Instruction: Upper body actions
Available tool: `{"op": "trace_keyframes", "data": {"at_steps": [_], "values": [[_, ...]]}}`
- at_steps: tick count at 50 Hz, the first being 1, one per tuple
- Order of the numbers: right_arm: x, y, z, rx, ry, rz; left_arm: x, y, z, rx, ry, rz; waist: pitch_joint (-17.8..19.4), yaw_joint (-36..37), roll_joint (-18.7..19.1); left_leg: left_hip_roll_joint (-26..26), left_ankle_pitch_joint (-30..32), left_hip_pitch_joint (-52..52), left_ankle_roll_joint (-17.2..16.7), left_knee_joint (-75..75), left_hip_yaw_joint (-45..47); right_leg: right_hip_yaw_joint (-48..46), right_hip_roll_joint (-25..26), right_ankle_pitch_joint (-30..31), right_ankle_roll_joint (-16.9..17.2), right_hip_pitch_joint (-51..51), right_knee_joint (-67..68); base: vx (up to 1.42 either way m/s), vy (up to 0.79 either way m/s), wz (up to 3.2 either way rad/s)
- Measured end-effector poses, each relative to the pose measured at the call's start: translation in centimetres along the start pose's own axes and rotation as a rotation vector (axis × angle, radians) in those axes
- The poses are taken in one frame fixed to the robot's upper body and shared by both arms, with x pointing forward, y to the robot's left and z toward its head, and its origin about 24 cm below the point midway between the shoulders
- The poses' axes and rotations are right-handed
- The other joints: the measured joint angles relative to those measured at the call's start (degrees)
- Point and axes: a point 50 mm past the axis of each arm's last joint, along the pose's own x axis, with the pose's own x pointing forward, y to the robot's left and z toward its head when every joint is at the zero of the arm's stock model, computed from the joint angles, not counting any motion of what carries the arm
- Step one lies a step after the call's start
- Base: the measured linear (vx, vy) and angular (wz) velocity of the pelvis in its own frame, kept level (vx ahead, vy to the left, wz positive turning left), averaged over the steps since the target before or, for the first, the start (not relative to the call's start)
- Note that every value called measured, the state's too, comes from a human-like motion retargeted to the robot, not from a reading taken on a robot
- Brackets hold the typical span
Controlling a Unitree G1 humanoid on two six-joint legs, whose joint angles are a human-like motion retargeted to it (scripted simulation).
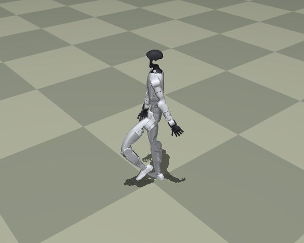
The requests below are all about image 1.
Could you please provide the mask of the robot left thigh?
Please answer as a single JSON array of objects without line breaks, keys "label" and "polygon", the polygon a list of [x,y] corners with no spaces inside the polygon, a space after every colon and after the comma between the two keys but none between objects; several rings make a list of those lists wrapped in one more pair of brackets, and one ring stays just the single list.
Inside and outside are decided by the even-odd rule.
[{"label": "robot left thigh", "polygon": [[144,127],[145,130],[150,131],[151,129],[154,128],[155,122],[156,120],[154,117],[152,118],[146,117],[142,119],[140,122],[138,122],[134,127],[132,127],[132,129],[128,132],[122,143],[122,147],[121,147],[122,154],[123,154],[123,150],[125,150],[126,148],[130,147],[132,149],[131,145],[141,137],[142,133],[144,133],[142,127]]}]

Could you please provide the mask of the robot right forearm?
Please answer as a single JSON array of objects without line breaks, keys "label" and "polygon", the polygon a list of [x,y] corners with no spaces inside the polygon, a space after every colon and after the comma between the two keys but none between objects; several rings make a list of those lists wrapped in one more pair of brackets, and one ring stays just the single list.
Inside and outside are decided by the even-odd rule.
[{"label": "robot right forearm", "polygon": [[148,92],[146,92],[146,97],[145,97],[145,100],[144,100],[144,104],[145,104],[144,109],[149,109],[150,103],[149,103]]}]

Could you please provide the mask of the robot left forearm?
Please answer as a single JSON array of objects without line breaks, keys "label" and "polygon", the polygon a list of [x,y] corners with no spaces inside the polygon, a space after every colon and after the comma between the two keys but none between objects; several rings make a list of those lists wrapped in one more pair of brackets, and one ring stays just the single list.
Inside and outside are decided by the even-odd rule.
[{"label": "robot left forearm", "polygon": [[158,107],[161,109],[161,113],[163,113],[166,121],[170,124],[170,126],[175,125],[175,122],[170,115],[171,113],[168,106],[164,102],[159,102]]}]

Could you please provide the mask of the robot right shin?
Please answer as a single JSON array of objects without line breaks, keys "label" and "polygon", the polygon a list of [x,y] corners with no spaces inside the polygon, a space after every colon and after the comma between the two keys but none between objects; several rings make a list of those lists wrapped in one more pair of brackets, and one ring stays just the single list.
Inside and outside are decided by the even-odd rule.
[{"label": "robot right shin", "polygon": [[[161,144],[161,146],[162,146],[162,144]],[[150,146],[150,150],[151,150],[151,157],[152,157],[152,160],[154,163],[155,174],[158,175],[159,172],[161,173],[162,148],[159,151],[153,151]]]}]

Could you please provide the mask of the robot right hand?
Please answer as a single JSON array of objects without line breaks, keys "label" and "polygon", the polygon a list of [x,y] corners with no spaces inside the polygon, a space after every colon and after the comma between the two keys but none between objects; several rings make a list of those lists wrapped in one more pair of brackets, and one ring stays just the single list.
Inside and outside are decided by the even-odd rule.
[{"label": "robot right hand", "polygon": [[[143,107],[142,107],[143,110],[141,111],[141,113],[137,117],[137,119],[139,119],[139,117],[140,117],[139,121],[141,121],[143,118],[147,117],[148,109],[144,109],[144,106],[145,106],[145,104],[143,104]],[[142,119],[141,119],[141,117],[142,117]]]}]

